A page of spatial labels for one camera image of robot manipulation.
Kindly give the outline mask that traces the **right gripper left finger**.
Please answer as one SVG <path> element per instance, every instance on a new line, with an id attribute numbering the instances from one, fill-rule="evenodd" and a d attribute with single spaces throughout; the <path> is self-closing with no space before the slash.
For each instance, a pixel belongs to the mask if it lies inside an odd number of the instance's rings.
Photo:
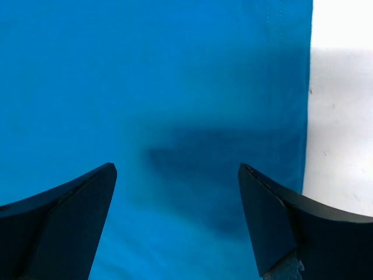
<path id="1" fill-rule="evenodd" d="M 1 279 L 88 279 L 116 180 L 106 163 L 1 206 Z"/>

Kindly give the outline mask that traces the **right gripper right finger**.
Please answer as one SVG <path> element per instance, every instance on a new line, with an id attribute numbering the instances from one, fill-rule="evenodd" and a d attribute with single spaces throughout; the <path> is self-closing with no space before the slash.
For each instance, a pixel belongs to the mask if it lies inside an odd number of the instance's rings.
<path id="1" fill-rule="evenodd" d="M 371 279 L 372 218 L 327 206 L 241 164 L 238 182 L 263 279 Z"/>

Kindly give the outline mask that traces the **blue t shirt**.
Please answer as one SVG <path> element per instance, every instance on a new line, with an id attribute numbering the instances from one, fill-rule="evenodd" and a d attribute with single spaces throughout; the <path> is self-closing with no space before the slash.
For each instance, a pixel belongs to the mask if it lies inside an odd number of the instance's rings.
<path id="1" fill-rule="evenodd" d="M 302 190 L 312 1 L 2 1 L 1 204 L 107 162 L 91 279 L 258 279 L 237 172 Z"/>

